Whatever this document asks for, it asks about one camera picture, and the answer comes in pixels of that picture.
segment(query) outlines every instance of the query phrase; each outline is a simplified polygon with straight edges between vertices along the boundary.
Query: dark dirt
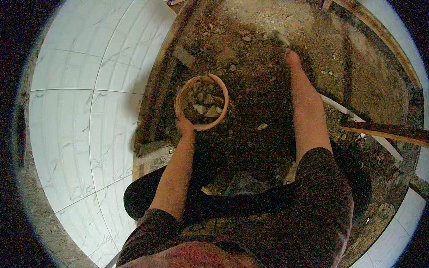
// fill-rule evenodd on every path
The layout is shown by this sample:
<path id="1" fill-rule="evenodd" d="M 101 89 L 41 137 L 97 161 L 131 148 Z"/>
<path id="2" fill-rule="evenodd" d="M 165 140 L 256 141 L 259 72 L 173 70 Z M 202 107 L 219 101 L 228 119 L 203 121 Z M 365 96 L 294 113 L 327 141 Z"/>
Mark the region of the dark dirt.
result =
<path id="1" fill-rule="evenodd" d="M 189 69 L 178 64 L 166 97 L 158 139 L 174 133 L 173 100 L 192 77 L 218 75 L 230 93 L 229 112 L 217 127 L 199 132 L 218 148 L 214 158 L 228 159 L 224 172 L 207 192 L 222 194 L 233 175 L 248 170 L 272 185 L 285 183 L 295 155 L 289 70 L 272 33 L 284 34 L 303 61 L 315 88 L 365 120 L 405 125 L 409 93 L 407 78 L 380 41 L 368 39 L 356 19 L 337 8 L 324 12 L 318 1 L 202 1 L 180 38 L 195 58 Z M 339 267 L 355 262 L 379 237 L 402 202 L 410 173 L 400 171 L 394 158 L 373 138 L 360 145 L 358 133 L 338 129 L 343 115 L 326 106 L 330 137 L 351 151 L 372 182 L 368 211 L 353 226 Z M 262 123 L 268 125 L 258 130 Z"/>

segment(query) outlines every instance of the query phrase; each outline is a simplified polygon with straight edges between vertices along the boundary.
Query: dark t-shirt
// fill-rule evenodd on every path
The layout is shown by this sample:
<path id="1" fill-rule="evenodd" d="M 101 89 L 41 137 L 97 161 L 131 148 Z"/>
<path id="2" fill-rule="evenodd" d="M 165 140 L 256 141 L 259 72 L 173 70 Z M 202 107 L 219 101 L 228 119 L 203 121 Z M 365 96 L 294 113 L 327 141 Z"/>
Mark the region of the dark t-shirt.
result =
<path id="1" fill-rule="evenodd" d="M 118 266 L 189 241 L 246 252 L 262 266 L 336 267 L 350 236 L 353 199 L 331 152 L 301 159 L 293 205 L 277 214 L 225 217 L 180 228 L 165 211 L 149 209 L 125 242 Z"/>

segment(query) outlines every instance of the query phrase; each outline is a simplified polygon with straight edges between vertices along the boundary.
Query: hand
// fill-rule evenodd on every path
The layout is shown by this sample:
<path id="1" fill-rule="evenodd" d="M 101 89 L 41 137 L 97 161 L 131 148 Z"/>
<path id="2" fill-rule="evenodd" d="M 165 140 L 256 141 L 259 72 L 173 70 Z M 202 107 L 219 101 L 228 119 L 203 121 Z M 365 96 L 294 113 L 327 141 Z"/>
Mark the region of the hand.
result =
<path id="1" fill-rule="evenodd" d="M 182 136 L 195 134 L 193 124 L 183 114 L 180 119 L 176 119 L 176 127 Z"/>
<path id="2" fill-rule="evenodd" d="M 302 67 L 298 54 L 290 48 L 286 49 L 286 53 L 283 56 L 291 69 L 300 69 Z"/>

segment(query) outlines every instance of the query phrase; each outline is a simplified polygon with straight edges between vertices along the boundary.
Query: t-shirt sleeve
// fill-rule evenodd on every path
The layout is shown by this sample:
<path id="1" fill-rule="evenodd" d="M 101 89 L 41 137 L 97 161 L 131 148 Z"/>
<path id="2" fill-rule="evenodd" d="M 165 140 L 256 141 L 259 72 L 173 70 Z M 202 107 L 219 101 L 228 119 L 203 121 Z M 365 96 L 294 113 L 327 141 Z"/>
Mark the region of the t-shirt sleeve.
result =
<path id="1" fill-rule="evenodd" d="M 177 236 L 179 227 L 179 222 L 169 213 L 161 209 L 148 209 L 125 241 L 116 265 L 121 266 L 162 251 L 162 245 Z"/>
<path id="2" fill-rule="evenodd" d="M 298 165 L 296 201 L 279 214 L 297 267 L 336 267 L 350 236 L 353 198 L 330 151 L 314 148 Z"/>

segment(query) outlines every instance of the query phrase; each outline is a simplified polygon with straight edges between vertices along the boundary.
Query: person's left arm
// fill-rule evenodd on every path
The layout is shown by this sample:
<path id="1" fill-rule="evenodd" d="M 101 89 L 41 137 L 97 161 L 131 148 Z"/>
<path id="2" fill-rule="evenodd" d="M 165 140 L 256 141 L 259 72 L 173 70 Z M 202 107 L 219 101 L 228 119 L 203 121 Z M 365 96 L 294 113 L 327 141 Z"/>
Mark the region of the person's left arm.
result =
<path id="1" fill-rule="evenodd" d="M 161 209 L 180 222 L 183 217 L 187 191 L 192 176 L 195 132 L 192 123 L 184 116 L 181 116 L 176 125 L 182 133 L 182 138 L 170 163 L 162 174 L 149 209 Z"/>

